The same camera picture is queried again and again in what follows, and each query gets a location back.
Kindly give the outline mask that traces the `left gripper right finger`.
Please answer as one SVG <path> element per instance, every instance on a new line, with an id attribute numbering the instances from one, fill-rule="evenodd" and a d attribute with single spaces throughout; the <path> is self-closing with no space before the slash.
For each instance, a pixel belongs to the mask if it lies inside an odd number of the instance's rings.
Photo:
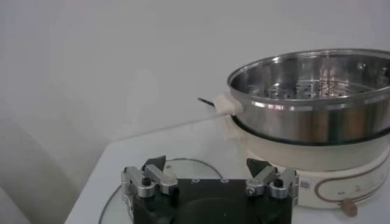
<path id="1" fill-rule="evenodd" d="M 247 168 L 252 176 L 246 180 L 246 195 L 257 197 L 268 193 L 271 198 L 299 197 L 299 176 L 294 169 L 279 171 L 267 161 L 248 158 Z"/>

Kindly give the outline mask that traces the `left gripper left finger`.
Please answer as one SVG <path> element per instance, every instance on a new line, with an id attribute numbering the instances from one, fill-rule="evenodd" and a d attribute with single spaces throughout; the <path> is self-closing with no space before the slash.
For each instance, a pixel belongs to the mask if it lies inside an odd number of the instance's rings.
<path id="1" fill-rule="evenodd" d="M 179 198 L 179 181 L 163 172 L 166 157 L 148 159 L 138 169 L 128 166 L 121 172 L 121 192 L 123 201 L 132 201 L 134 197 L 148 199 L 157 194 L 169 197 L 172 201 Z"/>

